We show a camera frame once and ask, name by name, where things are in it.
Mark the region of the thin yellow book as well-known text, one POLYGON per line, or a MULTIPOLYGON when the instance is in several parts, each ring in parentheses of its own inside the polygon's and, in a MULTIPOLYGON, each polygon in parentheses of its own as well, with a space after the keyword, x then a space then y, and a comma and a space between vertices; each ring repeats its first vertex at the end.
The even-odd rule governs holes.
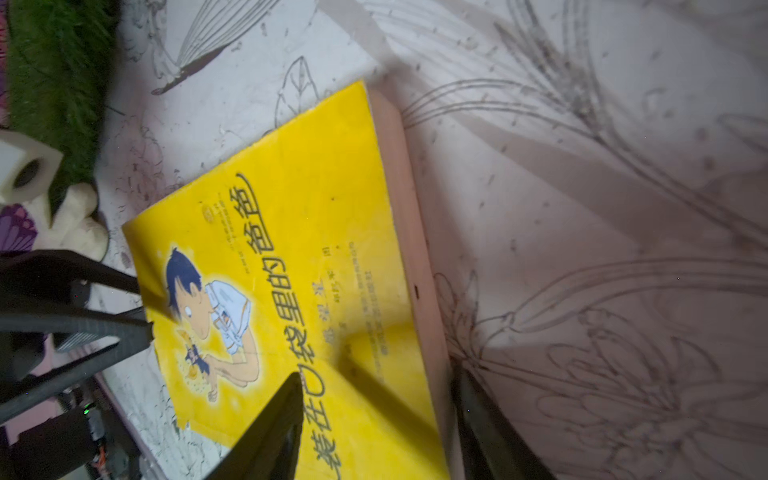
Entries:
POLYGON ((446 479, 447 353, 400 116, 353 83, 123 227, 177 425, 303 390, 300 479, 446 479))

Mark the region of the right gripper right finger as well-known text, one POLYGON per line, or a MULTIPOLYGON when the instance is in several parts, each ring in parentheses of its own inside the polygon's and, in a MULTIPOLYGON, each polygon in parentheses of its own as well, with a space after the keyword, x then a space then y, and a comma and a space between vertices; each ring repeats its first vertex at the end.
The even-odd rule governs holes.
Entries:
POLYGON ((555 479, 475 376, 458 365, 454 367, 452 398, 467 479, 555 479))

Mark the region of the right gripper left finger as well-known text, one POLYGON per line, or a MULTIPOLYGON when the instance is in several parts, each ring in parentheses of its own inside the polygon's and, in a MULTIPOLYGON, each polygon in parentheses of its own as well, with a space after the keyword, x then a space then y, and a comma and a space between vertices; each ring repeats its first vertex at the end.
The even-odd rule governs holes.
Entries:
POLYGON ((293 372, 207 479, 294 479, 303 422, 303 387, 293 372))

